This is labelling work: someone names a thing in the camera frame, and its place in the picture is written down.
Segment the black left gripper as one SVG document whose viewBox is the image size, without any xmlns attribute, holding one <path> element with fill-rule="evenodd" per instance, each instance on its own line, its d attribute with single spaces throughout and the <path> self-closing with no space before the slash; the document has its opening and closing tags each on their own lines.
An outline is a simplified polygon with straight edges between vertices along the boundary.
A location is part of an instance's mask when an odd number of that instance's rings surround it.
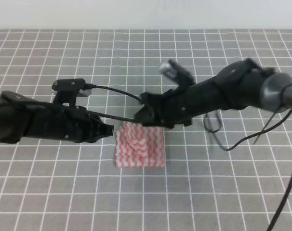
<svg viewBox="0 0 292 231">
<path fill-rule="evenodd" d="M 32 105 L 23 108 L 26 120 L 24 137 L 70 141 L 73 143 L 94 143 L 112 136 L 114 126 L 103 123 L 85 109 L 64 106 Z"/>
</svg>

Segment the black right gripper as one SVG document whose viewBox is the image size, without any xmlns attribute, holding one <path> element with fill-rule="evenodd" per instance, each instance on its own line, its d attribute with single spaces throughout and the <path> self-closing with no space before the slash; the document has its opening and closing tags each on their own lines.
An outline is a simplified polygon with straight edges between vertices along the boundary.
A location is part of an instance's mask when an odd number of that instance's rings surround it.
<svg viewBox="0 0 292 231">
<path fill-rule="evenodd" d="M 142 107 L 134 114 L 134 119 L 145 127 L 173 128 L 180 124 L 191 126 L 194 116 L 190 114 L 192 106 L 189 104 L 196 92 L 195 86 L 176 88 L 163 94 L 144 92 L 140 95 L 142 102 L 153 109 Z"/>
</svg>

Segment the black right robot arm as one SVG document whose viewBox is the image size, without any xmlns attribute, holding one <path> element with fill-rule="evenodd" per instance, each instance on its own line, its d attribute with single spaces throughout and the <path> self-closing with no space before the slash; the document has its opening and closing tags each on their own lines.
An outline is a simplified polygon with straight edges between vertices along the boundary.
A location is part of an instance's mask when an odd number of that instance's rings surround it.
<svg viewBox="0 0 292 231">
<path fill-rule="evenodd" d="M 140 95 L 144 106 L 134 119 L 143 126 L 187 127 L 196 116 L 248 106 L 273 113 L 292 109 L 292 77 L 274 68 L 262 68 L 250 58 L 236 61 L 200 83 L 173 60 L 163 63 L 160 72 L 178 87 L 163 94 Z"/>
</svg>

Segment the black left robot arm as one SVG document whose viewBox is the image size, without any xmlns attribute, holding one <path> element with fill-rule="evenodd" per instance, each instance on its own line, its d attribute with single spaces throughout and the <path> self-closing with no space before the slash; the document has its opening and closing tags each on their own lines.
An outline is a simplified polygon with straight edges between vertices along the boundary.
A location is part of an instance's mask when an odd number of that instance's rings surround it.
<svg viewBox="0 0 292 231">
<path fill-rule="evenodd" d="M 23 137 L 94 143 L 113 131 L 84 107 L 39 102 L 12 91 L 0 94 L 0 143 L 16 144 Z"/>
</svg>

